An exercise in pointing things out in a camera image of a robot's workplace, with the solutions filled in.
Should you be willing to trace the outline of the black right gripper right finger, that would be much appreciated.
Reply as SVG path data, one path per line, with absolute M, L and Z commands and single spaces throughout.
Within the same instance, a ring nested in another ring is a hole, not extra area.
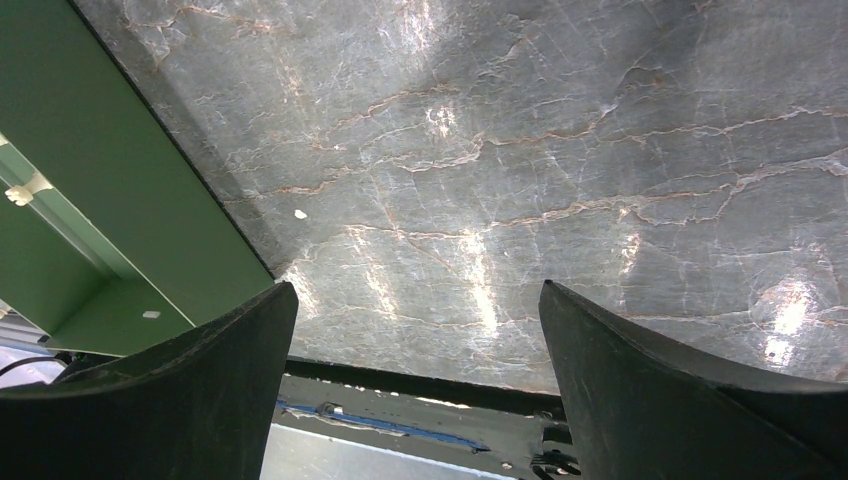
M 538 304 L 586 479 L 843 479 L 847 387 L 737 363 L 554 281 Z

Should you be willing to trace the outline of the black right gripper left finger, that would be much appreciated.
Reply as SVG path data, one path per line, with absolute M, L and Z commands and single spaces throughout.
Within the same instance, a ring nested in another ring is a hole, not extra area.
M 256 479 L 298 311 L 279 283 L 224 316 L 1 392 L 5 479 Z

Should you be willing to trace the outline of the green plastic tray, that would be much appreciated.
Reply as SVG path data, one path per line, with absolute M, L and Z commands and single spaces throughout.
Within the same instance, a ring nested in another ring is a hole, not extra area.
M 40 172 L 26 206 L 5 191 Z M 1 303 L 56 350 L 124 356 L 272 278 L 67 1 L 1 5 Z

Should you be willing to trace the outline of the white chess pawn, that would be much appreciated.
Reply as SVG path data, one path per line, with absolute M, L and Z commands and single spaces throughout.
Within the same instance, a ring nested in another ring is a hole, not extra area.
M 37 194 L 53 188 L 54 186 L 40 172 L 35 172 L 25 184 L 9 187 L 5 191 L 5 196 L 16 206 L 26 206 Z

